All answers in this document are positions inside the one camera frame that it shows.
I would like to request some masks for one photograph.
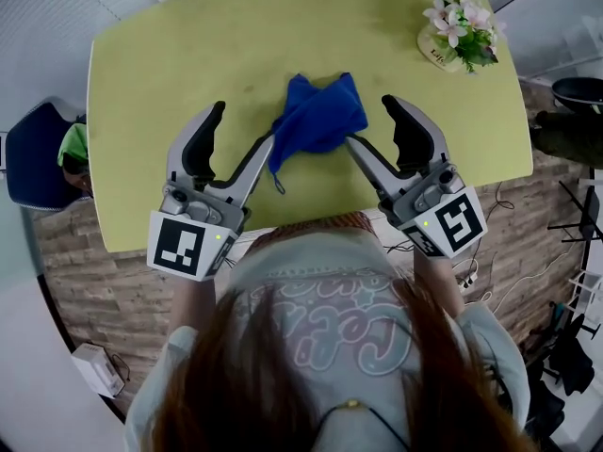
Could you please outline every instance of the white box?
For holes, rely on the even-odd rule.
[[[123,380],[106,356],[104,348],[85,343],[72,353],[72,360],[97,394],[115,398],[122,390]]]

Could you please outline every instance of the person's right arm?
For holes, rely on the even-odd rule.
[[[429,259],[415,248],[415,281],[429,288],[435,301],[452,318],[464,311],[464,300],[447,258]]]

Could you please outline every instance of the green cloth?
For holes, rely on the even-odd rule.
[[[75,123],[69,128],[58,150],[58,164],[63,167],[63,155],[67,153],[78,161],[88,161],[86,124]]]

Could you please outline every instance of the blue chair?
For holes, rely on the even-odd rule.
[[[72,122],[51,103],[30,111],[7,135],[7,183],[10,198],[21,206],[61,211],[83,197],[57,164],[58,149]]]

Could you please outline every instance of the long brown hair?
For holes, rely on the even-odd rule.
[[[475,348],[468,359],[429,291],[405,280],[394,288],[420,350],[417,376],[404,375],[411,451],[535,452],[530,438],[499,405]],[[319,420],[309,390],[285,353],[267,290],[237,334],[230,292],[209,330],[173,373],[145,449],[164,451],[309,451]]]

